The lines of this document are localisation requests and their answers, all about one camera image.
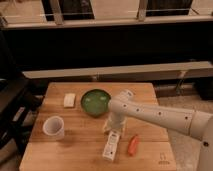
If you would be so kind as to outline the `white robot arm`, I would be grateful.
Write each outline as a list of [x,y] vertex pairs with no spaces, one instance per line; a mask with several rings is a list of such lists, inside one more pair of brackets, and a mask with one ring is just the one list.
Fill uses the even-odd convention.
[[133,101],[133,97],[134,94],[128,89],[111,97],[105,132],[116,131],[122,134],[126,117],[180,132],[201,141],[197,171],[213,171],[213,114],[138,103]]

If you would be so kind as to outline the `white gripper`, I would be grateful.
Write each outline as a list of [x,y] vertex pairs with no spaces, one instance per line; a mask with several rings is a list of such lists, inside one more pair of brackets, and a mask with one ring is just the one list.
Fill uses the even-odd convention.
[[110,112],[108,118],[104,123],[103,132],[105,134],[108,134],[109,132],[113,131],[118,133],[121,137],[123,137],[125,127],[126,127],[125,116]]

